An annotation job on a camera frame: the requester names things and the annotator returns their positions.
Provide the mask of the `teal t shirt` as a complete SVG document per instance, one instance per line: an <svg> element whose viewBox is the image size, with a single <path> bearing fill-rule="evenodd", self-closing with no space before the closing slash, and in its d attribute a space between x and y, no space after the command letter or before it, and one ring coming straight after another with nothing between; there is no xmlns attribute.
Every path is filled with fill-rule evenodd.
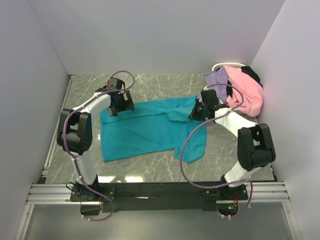
<svg viewBox="0 0 320 240"><path fill-rule="evenodd" d="M199 121L188 119L197 96L158 99L136 103L128 110L109 116L100 113L100 146L104 162L173 150L176 159L192 163L204 156L207 129L202 126L190 140Z"/></svg>

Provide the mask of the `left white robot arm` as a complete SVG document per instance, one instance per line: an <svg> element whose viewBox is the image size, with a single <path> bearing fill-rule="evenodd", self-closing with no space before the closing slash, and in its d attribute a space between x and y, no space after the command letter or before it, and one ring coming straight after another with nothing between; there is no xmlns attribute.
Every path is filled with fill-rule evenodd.
<svg viewBox="0 0 320 240"><path fill-rule="evenodd" d="M64 108L59 117L56 142L68 154L76 172L76 182L83 185L82 195L88 201L96 200L100 188L94 183L98 176L94 170L90 148L93 142L92 122L104 110L109 116L135 109L130 91L95 92L83 104Z"/></svg>

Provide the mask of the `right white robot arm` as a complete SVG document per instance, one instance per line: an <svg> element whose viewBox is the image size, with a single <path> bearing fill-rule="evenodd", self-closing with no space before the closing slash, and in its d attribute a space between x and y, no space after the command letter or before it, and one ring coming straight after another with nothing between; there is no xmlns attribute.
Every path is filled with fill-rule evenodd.
<svg viewBox="0 0 320 240"><path fill-rule="evenodd" d="M209 122L221 125L237 138L237 162L222 176L221 184L213 187L219 188L221 197L226 200L232 199L237 194L237 187L247 182L253 173L276 160L269 126L242 117L234 108L224 104L209 105L197 99L189 118L203 123L191 132L187 140Z"/></svg>

